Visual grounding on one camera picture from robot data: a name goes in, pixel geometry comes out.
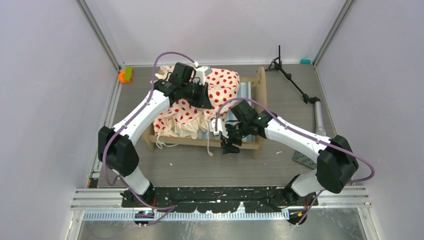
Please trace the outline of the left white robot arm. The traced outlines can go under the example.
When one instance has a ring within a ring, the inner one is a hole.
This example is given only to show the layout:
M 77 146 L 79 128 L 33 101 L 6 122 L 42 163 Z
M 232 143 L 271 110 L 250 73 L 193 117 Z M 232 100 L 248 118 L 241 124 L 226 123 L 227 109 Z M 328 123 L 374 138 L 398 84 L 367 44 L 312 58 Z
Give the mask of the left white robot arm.
M 105 170 L 111 169 L 123 179 L 141 207 L 153 202 L 153 184 L 139 168 L 136 143 L 155 118 L 178 100 L 186 100 L 193 107 L 211 109 L 207 83 L 211 73 L 209 66 L 196 62 L 177 62 L 171 71 L 155 72 L 145 99 L 123 120 L 99 130 L 98 159 Z

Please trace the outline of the strawberry print ruffled blanket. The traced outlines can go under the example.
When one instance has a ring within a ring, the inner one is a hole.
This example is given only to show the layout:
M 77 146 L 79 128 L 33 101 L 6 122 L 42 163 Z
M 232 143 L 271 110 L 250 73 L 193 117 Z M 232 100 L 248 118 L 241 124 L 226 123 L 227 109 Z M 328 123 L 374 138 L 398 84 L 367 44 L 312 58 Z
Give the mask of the strawberry print ruffled blanket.
M 156 80 L 171 82 L 182 91 L 171 96 L 170 107 L 153 121 L 159 148 L 164 146 L 164 137 L 201 138 L 215 117 L 226 118 L 234 102 L 224 102 L 237 97 L 242 88 L 239 74 L 229 69 L 188 70 L 188 81 L 181 80 L 179 74 L 175 65 L 162 66 L 155 74 Z

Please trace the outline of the blue striped mattress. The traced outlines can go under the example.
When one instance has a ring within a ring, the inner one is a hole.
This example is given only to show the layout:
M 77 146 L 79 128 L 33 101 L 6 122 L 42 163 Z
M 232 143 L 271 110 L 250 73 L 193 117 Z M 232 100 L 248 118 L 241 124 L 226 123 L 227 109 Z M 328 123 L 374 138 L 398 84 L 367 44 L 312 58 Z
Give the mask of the blue striped mattress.
M 246 98 L 251 99 L 253 97 L 253 88 L 254 83 L 251 81 L 248 82 L 241 82 L 239 85 L 239 89 L 237 91 L 236 98 Z M 233 142 L 239 141 L 241 142 L 252 142 L 252 136 L 248 134 L 243 128 L 246 128 L 247 125 L 241 122 L 241 115 L 239 112 L 233 113 L 230 109 L 232 107 L 235 107 L 237 103 L 239 103 L 241 100 L 234 100 L 230 103 L 226 104 L 226 110 L 223 108 L 220 111 L 220 118 L 224 117 L 222 120 L 223 126 L 226 127 L 227 130 L 227 136 L 229 137 L 228 140 L 231 140 Z M 199 139 L 219 139 L 219 136 L 213 135 L 215 124 L 207 123 L 206 124 L 206 130 L 199 128 L 198 130 L 198 138 Z

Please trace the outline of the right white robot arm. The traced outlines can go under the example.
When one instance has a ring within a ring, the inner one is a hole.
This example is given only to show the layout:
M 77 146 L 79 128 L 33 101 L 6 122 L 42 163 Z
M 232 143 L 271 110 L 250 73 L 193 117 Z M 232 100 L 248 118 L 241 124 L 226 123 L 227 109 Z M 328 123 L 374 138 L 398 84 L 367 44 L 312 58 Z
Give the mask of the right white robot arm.
M 339 194 L 350 182 L 359 164 L 346 138 L 314 134 L 286 122 L 282 117 L 264 109 L 258 112 L 245 99 L 231 110 L 236 123 L 224 123 L 215 118 L 211 122 L 215 135 L 221 134 L 221 146 L 227 152 L 236 152 L 246 136 L 282 143 L 313 160 L 316 168 L 297 174 L 284 187 L 288 203 L 299 205 L 308 194 L 329 191 Z

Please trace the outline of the wooden pet bed frame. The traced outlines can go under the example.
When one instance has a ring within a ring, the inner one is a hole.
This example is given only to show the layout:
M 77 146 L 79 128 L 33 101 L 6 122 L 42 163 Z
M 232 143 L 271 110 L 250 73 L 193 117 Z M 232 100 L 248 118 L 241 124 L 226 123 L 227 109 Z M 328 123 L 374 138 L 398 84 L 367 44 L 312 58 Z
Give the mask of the wooden pet bed frame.
M 241 90 L 238 92 L 238 97 L 246 97 L 256 102 L 267 106 L 267 85 L 266 85 L 266 71 L 264 67 L 259 67 L 256 71 L 256 77 L 241 77 Z M 154 133 L 154 127 L 151 124 L 142 133 L 141 138 L 144 140 L 149 150 L 153 150 L 155 147 L 174 145 L 188 145 L 188 146 L 202 146 L 202 147 L 221 147 L 221 136 L 214 136 L 211 131 L 198 131 L 198 138 L 193 139 L 190 136 L 158 136 Z M 265 139 L 261 136 L 248 135 L 242 139 L 242 144 L 238 147 L 239 149 L 254 150 L 253 157 L 256 159 L 259 157 Z

